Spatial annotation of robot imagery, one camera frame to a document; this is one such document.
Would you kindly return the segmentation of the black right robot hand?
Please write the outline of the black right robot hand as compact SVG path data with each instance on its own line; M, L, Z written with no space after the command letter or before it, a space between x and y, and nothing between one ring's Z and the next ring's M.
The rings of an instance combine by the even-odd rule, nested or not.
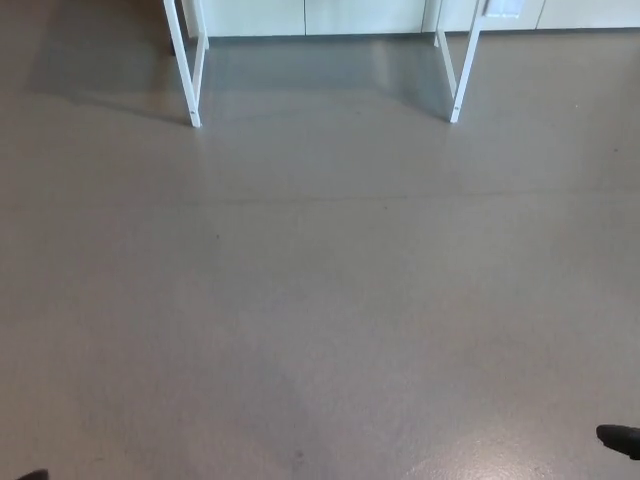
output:
M596 427L596 436L606 448L631 460L640 460L640 430L637 427L602 424Z

